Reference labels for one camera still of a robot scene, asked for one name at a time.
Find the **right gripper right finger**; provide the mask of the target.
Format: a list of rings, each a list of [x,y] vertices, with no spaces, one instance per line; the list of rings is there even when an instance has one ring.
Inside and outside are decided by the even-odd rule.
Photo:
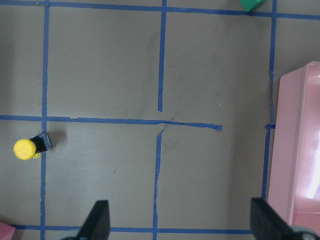
[[[256,240],[294,240],[295,232],[263,199],[250,201],[250,230]]]

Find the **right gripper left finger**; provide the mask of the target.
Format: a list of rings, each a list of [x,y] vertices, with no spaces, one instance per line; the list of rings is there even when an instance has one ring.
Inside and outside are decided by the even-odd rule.
[[[76,235],[77,240],[107,240],[110,235],[110,210],[108,200],[98,200],[93,205],[84,224]]]

